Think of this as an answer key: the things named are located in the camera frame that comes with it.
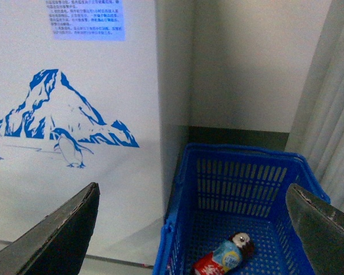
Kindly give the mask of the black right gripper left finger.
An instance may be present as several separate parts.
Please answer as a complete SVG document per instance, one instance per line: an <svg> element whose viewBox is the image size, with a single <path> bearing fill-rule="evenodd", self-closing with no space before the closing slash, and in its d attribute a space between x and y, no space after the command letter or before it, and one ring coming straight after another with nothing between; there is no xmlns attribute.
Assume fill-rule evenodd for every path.
<svg viewBox="0 0 344 275"><path fill-rule="evenodd" d="M92 182L2 249L0 274L79 274L99 199L99 185Z"/></svg>

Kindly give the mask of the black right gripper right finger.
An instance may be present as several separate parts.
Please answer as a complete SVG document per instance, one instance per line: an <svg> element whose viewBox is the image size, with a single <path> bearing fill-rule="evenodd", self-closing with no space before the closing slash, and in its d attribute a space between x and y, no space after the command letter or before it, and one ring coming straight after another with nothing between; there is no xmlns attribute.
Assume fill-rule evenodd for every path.
<svg viewBox="0 0 344 275"><path fill-rule="evenodd" d="M344 274L344 213L294 183L286 205L314 273Z"/></svg>

